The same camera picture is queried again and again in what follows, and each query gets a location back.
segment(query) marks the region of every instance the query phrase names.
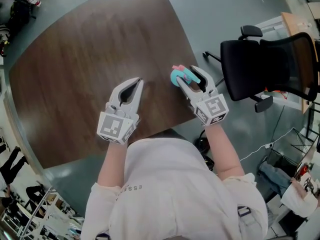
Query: wooden desk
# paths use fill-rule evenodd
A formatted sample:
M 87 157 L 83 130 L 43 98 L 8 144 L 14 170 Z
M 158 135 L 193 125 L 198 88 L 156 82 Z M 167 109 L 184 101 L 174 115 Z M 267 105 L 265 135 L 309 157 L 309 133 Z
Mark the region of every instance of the wooden desk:
M 315 20 L 320 19 L 320 2 L 308 2 L 309 9 Z
M 89 0 L 56 21 L 10 71 L 12 96 L 43 168 L 105 154 L 100 111 L 114 87 L 145 84 L 131 141 L 194 118 L 172 65 L 197 65 L 169 0 Z
M 309 22 L 301 16 L 288 13 L 288 12 L 282 12 L 281 16 L 267 20 L 265 22 L 262 22 L 258 25 L 256 25 L 258 28 L 261 28 L 262 30 L 279 30 L 281 28 L 286 28 L 288 36 L 293 36 L 295 34 L 298 34 L 300 32 L 306 32 L 312 37 L 314 50 L 315 50 L 315 56 L 316 60 L 318 61 L 318 55 L 316 51 L 315 41 L 312 33 L 312 28 L 309 27 Z M 311 102 L 308 102 L 307 100 L 301 98 L 301 104 L 292 102 L 292 101 L 283 101 L 284 105 L 288 105 L 289 107 L 300 109 L 302 113 L 305 113 L 308 108 L 311 106 Z

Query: teal object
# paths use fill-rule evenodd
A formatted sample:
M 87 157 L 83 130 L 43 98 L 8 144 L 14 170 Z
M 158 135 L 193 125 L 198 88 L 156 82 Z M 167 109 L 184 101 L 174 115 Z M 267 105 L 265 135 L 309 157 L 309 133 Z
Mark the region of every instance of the teal object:
M 200 79 L 194 73 L 192 73 L 189 69 L 187 69 L 186 67 L 183 70 L 174 69 L 171 72 L 171 75 L 170 75 L 171 82 L 175 86 L 179 87 L 178 82 L 177 82 L 177 77 L 183 78 L 187 82 L 188 85 L 192 81 L 195 81 L 197 84 L 200 83 Z

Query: jeans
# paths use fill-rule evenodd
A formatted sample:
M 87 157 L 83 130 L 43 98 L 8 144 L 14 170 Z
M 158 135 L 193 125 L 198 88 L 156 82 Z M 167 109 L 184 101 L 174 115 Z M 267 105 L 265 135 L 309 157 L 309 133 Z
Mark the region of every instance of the jeans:
M 269 187 L 282 197 L 291 184 L 291 177 L 266 161 L 260 165 L 259 171 L 261 172 L 260 176 L 269 184 Z

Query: white cable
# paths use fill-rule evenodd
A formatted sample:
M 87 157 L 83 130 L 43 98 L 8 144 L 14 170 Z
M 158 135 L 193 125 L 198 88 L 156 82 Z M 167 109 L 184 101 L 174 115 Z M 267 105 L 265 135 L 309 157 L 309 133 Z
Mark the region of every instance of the white cable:
M 286 136 L 288 133 L 290 133 L 293 129 L 295 129 L 294 127 L 292 127 L 285 135 L 282 135 L 280 138 L 278 138 L 277 140 L 275 140 L 275 141 L 273 141 L 273 142 L 271 142 L 271 143 L 268 143 L 268 144 L 265 144 L 265 145 L 262 145 L 261 147 L 259 147 L 256 151 L 253 151 L 252 153 L 250 153 L 248 156 L 246 156 L 245 158 L 242 158 L 241 160 L 240 160 L 240 162 L 242 161 L 242 160 L 245 160 L 245 159 L 247 159 L 248 157 L 250 157 L 253 153 L 256 153 L 256 152 L 258 152 L 262 147 L 266 147 L 266 146 L 268 146 L 268 145 L 270 145 L 271 147 L 274 145 L 274 143 L 276 143 L 278 140 L 280 140 L 282 137 L 284 137 L 284 136 Z

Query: forearm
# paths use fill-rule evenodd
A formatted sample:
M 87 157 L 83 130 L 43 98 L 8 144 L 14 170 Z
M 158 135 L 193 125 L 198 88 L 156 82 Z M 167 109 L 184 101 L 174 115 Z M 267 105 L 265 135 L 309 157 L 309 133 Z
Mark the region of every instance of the forearm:
M 237 152 L 220 124 L 205 127 L 205 134 L 210 144 L 212 157 L 218 177 L 224 180 L 230 176 L 243 176 Z
M 296 181 L 296 182 L 293 182 L 292 184 L 293 184 L 294 188 L 296 189 L 296 191 L 298 192 L 299 196 L 300 196 L 302 199 L 305 199 L 305 197 L 307 196 L 308 193 L 305 191 L 304 187 L 301 186 L 301 185 L 299 184 L 299 182 L 297 182 L 297 181 Z
M 10 197 L 10 187 L 8 187 L 7 191 L 4 193 L 4 196 L 6 198 L 9 198 Z
M 127 144 L 110 143 L 101 167 L 97 183 L 104 187 L 123 187 Z

